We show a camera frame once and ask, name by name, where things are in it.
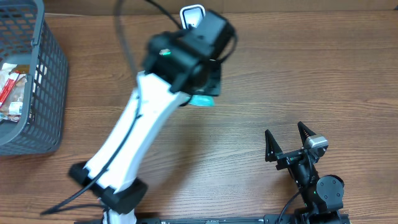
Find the brown red snack bag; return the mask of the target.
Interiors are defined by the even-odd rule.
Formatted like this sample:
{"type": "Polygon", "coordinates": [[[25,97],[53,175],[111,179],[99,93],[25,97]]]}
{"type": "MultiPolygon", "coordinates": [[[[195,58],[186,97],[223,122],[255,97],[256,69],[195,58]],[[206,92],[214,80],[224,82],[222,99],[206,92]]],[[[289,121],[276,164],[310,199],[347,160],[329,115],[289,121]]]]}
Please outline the brown red snack bag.
{"type": "Polygon", "coordinates": [[[1,121],[19,122],[29,69],[29,65],[3,64],[1,68],[1,121]]]}

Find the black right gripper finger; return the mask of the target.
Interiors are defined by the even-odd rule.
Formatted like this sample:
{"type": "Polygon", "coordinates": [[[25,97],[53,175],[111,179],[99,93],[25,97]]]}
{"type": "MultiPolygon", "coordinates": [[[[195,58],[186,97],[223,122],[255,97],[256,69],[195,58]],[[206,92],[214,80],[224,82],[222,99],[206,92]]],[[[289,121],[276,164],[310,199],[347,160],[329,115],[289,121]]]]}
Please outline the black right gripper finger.
{"type": "Polygon", "coordinates": [[[278,143],[274,139],[272,133],[267,129],[265,131],[266,138],[266,157],[278,157],[282,155],[282,149],[279,147],[278,143]]]}
{"type": "Polygon", "coordinates": [[[304,125],[301,121],[297,123],[298,130],[300,133],[300,137],[302,140],[302,144],[305,145],[305,141],[308,137],[316,135],[311,129],[309,129],[306,125],[304,125]]]}

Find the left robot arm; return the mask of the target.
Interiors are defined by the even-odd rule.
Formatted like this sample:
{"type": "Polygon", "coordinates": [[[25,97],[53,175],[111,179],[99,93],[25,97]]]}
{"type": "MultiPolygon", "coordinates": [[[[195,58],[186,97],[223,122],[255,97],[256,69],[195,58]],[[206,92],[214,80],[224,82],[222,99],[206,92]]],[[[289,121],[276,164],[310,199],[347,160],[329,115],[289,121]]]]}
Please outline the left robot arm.
{"type": "Polygon", "coordinates": [[[168,117],[190,97],[218,96],[221,65],[234,27],[207,11],[196,27],[151,38],[137,86],[111,134],[88,161],[72,165],[70,176],[100,199],[103,223],[135,223],[134,210],[147,185],[138,179],[143,157],[168,117]]]}

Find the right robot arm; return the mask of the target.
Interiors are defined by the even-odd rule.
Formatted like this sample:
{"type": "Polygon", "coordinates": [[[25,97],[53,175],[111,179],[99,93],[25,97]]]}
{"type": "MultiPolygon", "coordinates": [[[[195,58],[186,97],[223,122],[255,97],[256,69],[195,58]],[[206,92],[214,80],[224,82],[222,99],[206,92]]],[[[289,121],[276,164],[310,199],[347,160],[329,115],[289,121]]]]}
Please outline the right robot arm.
{"type": "Polygon", "coordinates": [[[315,164],[324,156],[328,140],[297,123],[302,147],[284,153],[269,130],[266,130],[265,161],[276,162],[276,169],[287,169],[298,192],[285,204],[273,221],[280,223],[349,223],[341,215],[345,183],[337,175],[320,177],[315,164]]]}

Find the teal wet wipes pack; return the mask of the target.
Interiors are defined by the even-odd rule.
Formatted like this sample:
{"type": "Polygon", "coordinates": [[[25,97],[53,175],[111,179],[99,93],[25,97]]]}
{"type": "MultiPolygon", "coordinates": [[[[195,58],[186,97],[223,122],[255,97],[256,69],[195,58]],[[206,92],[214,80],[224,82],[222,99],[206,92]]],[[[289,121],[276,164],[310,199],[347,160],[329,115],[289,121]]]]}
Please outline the teal wet wipes pack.
{"type": "Polygon", "coordinates": [[[215,105],[215,101],[212,96],[204,96],[204,95],[193,95],[192,99],[188,102],[193,106],[201,106],[201,107],[213,107],[215,105]]]}

